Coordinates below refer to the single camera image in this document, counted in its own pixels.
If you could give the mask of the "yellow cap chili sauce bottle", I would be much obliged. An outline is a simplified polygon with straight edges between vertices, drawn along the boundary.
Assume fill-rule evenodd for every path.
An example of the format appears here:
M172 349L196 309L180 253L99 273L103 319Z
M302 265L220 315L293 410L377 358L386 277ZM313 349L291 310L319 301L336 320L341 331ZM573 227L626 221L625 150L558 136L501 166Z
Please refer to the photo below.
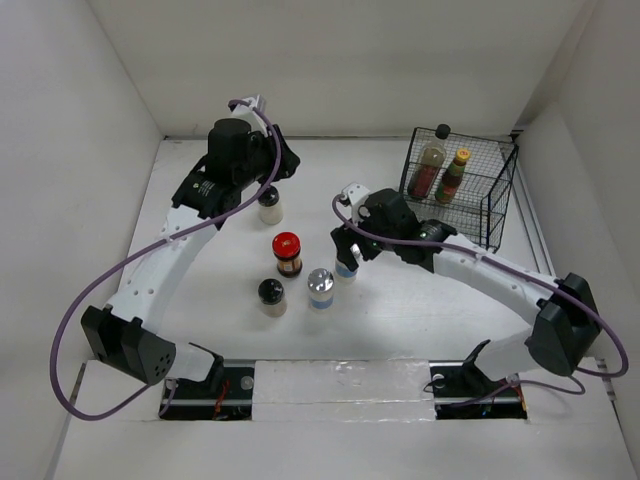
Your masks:
M471 155L471 150L468 148L460 148L456 151L454 159L442 175L436 189L435 200L439 204L449 204L455 197Z

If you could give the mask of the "tall dark sauce bottle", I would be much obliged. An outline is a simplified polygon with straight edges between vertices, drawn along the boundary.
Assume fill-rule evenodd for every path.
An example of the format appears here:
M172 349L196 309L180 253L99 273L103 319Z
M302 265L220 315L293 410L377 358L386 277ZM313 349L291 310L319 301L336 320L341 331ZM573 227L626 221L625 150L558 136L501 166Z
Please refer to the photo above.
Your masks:
M418 166L407 187L407 193L411 198L421 200L428 196L446 159L445 143L450 132L451 128L448 124L439 124L434 138L423 148Z

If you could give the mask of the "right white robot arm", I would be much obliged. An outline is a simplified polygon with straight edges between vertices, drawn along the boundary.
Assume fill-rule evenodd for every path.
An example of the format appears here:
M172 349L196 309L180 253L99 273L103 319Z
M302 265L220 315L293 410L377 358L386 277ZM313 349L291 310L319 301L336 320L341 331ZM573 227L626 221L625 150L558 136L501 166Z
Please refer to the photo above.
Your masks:
M349 271L384 251L436 276L456 280L505 306L528 325L502 339L480 342L460 368L465 387L483 394L499 380L542 368L559 377L578 371L602 327L588 283L569 275L530 273L474 244L437 219L420 220L401 194L351 184L332 201L347 207L331 237Z

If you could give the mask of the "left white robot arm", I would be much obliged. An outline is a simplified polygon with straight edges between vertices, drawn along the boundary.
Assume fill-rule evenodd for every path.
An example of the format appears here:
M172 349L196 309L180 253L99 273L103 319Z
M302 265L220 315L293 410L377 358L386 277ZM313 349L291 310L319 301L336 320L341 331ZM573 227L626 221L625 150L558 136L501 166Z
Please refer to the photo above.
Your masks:
M237 213L253 184L291 177L300 164L278 126L225 118L214 123L206 154L186 175L155 244L105 306L89 307L81 326L95 358L146 385L187 380L201 396L222 387L222 358L159 335L178 285L204 246Z

